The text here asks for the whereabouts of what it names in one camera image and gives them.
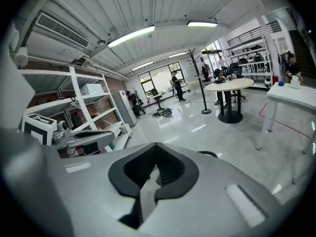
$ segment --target person in white shirt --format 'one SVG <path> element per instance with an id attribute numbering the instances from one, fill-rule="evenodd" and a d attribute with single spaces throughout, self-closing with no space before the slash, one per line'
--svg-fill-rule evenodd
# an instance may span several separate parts
<path id="1" fill-rule="evenodd" d="M 219 63 L 219 66 L 221 66 L 221 68 L 222 69 L 224 69 L 226 66 L 225 66 L 225 61 L 222 59 L 222 57 L 221 56 L 219 56 L 219 61 L 218 61 L 218 63 Z"/>

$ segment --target tube light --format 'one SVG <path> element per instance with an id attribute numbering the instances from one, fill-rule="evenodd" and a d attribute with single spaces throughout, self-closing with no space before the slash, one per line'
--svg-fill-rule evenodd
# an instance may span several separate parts
<path id="1" fill-rule="evenodd" d="M 182 53 L 176 53 L 176 54 L 172 54 L 169 56 L 169 58 L 173 58 L 173 57 L 176 57 L 176 56 L 179 56 L 179 55 L 183 55 L 183 54 L 187 54 L 188 52 L 182 52 Z"/>
<path id="2" fill-rule="evenodd" d="M 148 65 L 150 65 L 150 64 L 152 64 L 152 63 L 153 63 L 153 61 L 147 62 L 147 63 L 145 63 L 145 64 L 143 64 L 143 65 L 140 65 L 140 66 L 138 66 L 138 67 L 136 67 L 136 68 L 133 68 L 132 70 L 140 69 L 140 68 L 145 67 L 145 66 L 148 66 Z"/>
<path id="3" fill-rule="evenodd" d="M 187 23 L 187 26 L 208 26 L 208 27 L 215 27 L 217 26 L 217 23 L 213 22 L 203 22 L 203 21 L 189 21 Z"/>
<path id="4" fill-rule="evenodd" d="M 142 28 L 140 30 L 136 30 L 134 32 L 125 34 L 125 35 L 123 35 L 123 36 L 121 36 L 113 41 L 108 42 L 108 47 L 109 48 L 115 47 L 116 45 L 121 44 L 127 40 L 130 40 L 130 39 L 137 37 L 137 36 L 140 36 L 142 34 L 150 33 L 154 30 L 155 30 L 155 26 L 151 25 L 151 26 L 147 26 L 145 28 Z"/>

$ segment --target brick wall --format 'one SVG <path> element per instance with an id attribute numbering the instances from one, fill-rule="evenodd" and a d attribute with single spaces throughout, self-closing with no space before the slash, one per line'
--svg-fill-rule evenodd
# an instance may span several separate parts
<path id="1" fill-rule="evenodd" d="M 50 70 L 50 71 L 63 71 L 63 72 L 69 72 L 68 67 L 66 66 L 55 66 L 55 65 L 50 65 L 50 64 L 45 64 L 45 63 L 39 63 L 39 62 L 34 62 L 34 61 L 30 61 L 28 62 L 27 66 L 25 67 L 26 69 L 35 69 L 35 70 Z M 88 75 L 88 76 L 100 76 L 98 74 L 94 74 L 94 73 L 89 73 L 86 71 L 81 71 L 81 70 L 76 70 L 77 74 L 82 74 L 82 75 Z M 120 80 L 116 80 L 114 78 L 108 78 L 105 77 L 110 93 L 114 94 L 117 93 L 119 90 L 124 90 L 125 92 L 127 91 L 125 83 L 123 81 Z M 105 84 L 102 81 L 101 82 L 102 88 L 105 88 Z M 64 96 L 67 97 L 71 97 L 71 96 L 75 96 L 75 92 L 74 91 L 65 91 Z M 45 94 L 45 95 L 40 95 L 40 96 L 35 96 L 33 97 L 33 99 L 30 101 L 29 103 L 29 107 L 33 107 L 38 105 L 40 102 L 46 101 L 46 102 L 51 102 L 51 101 L 55 101 L 57 100 L 57 93 L 51 93 L 51 94 Z M 112 108 L 112 105 L 109 101 L 109 97 L 108 96 L 104 96 L 101 99 L 99 99 L 96 103 L 87 105 L 87 109 L 90 113 L 90 115 L 92 114 L 97 114 L 97 113 L 103 113 L 109 109 Z M 77 112 L 82 123 L 85 123 L 85 118 L 82 114 L 82 111 L 80 109 L 74 109 L 70 111 L 70 114 L 73 112 Z M 60 115 L 56 115 L 54 117 L 52 117 L 53 119 L 56 119 L 57 121 L 61 121 L 64 119 L 64 115 L 60 114 Z M 115 123 L 118 122 L 118 117 L 116 116 L 115 112 L 110 112 L 109 114 L 105 115 L 104 117 L 100 118 L 99 120 L 97 120 L 95 122 L 95 125 L 97 126 L 98 129 L 104 129 L 106 126 L 108 126 L 109 124 L 106 123 L 110 122 L 110 123 Z"/>

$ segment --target red line on floor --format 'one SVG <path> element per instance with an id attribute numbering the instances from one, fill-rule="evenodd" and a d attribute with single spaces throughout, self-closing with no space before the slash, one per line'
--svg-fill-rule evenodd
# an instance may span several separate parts
<path id="1" fill-rule="evenodd" d="M 261 113 L 262 113 L 263 109 L 266 107 L 266 105 L 267 105 L 267 103 L 264 105 L 264 107 L 262 108 L 261 112 L 258 114 L 259 116 L 261 116 L 261 117 L 263 117 L 263 118 L 265 118 L 266 116 L 261 115 Z M 278 123 L 278 124 L 284 125 L 285 127 L 290 128 L 290 129 L 292 129 L 293 131 L 298 132 L 299 134 L 302 134 L 302 135 L 304 135 L 305 137 L 307 137 L 307 138 L 310 139 L 310 136 L 308 136 L 308 135 L 306 135 L 306 134 L 304 134 L 304 133 L 302 133 L 302 132 L 296 130 L 296 129 L 293 128 L 293 127 L 288 126 L 287 124 L 283 124 L 283 123 L 281 123 L 281 122 L 279 122 L 279 121 L 276 121 L 276 120 L 275 120 L 275 122 Z"/>

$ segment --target black hair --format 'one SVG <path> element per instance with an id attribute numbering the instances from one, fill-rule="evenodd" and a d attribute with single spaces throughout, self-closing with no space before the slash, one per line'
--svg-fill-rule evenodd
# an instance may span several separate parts
<path id="1" fill-rule="evenodd" d="M 214 76 L 215 76 L 215 77 L 218 77 L 220 72 L 221 72 L 220 69 L 214 70 Z"/>

